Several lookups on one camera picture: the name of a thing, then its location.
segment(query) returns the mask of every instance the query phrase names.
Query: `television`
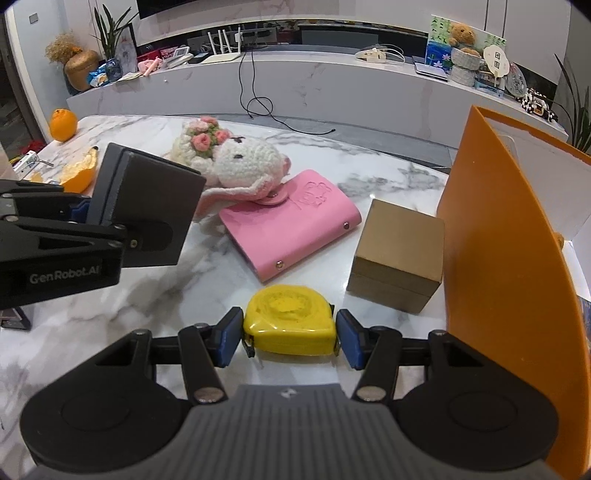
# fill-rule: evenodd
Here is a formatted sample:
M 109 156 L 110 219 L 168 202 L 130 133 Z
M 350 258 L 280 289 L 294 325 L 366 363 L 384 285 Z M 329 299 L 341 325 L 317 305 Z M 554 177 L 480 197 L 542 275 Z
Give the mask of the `television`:
M 193 0 L 137 0 L 139 17 L 146 18 L 178 5 L 189 4 Z

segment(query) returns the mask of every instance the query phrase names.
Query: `pink leather cover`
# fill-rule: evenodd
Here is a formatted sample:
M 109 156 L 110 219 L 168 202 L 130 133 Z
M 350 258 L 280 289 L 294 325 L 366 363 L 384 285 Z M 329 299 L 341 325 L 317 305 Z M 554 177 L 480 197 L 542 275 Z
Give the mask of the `pink leather cover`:
M 220 212 L 222 222 L 261 281 L 285 271 L 361 223 L 355 204 L 314 170 L 296 175 L 281 189 L 288 196 L 279 205 L 243 202 Z M 282 262 L 282 268 L 277 268 L 278 262 Z

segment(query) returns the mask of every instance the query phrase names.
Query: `white marble tabletop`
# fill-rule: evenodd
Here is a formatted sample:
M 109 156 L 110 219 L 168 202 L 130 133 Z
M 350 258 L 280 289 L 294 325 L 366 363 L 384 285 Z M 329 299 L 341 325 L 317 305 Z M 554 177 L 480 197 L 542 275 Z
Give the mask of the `white marble tabletop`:
M 59 165 L 81 160 L 92 146 L 100 156 L 110 142 L 165 157 L 187 118 L 90 116 L 65 144 L 53 142 L 40 157 L 52 161 L 44 178 L 57 178 Z M 365 219 L 372 198 L 435 214 L 447 176 L 360 147 L 272 128 L 223 122 L 234 134 L 266 138 L 291 158 L 291 174 L 307 168 L 338 185 Z M 348 308 L 365 326 L 387 325 L 404 336 L 426 338 L 445 327 L 443 288 L 423 312 L 410 315 L 345 292 L 362 226 L 323 248 L 268 284 L 311 287 L 337 309 Z M 194 223 L 178 265 L 124 270 L 117 286 L 36 304 L 30 332 L 0 332 L 0 466 L 13 479 L 33 466 L 18 427 L 19 414 L 40 388 L 111 342 L 137 328 L 154 336 L 175 335 L 197 322 L 217 323 L 232 306 L 243 309 L 263 285 L 224 234 L 217 215 Z M 421 369 L 401 372 L 397 395 L 419 381 Z M 248 359 L 239 346 L 232 363 L 218 373 L 232 395 L 242 383 L 324 384 L 338 382 L 351 395 L 360 377 L 344 355 L 294 357 L 257 352 Z M 158 382 L 185 397 L 180 367 L 161 367 Z

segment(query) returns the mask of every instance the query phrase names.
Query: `metal rivet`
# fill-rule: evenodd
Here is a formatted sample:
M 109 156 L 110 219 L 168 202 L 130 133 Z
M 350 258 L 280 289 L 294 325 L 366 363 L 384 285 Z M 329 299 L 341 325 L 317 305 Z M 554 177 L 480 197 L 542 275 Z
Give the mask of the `metal rivet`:
M 193 395 L 199 403 L 217 403 L 224 397 L 224 392 L 216 387 L 203 387 Z
M 368 385 L 357 390 L 357 396 L 367 402 L 380 401 L 386 396 L 386 391 L 381 387 Z

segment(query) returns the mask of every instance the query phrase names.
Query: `small box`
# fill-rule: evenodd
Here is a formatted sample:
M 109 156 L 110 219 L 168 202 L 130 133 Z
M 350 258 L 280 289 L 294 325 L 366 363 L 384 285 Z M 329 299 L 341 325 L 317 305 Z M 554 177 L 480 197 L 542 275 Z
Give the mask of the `small box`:
M 347 290 L 397 310 L 421 312 L 441 284 L 443 240 L 441 219 L 374 200 Z

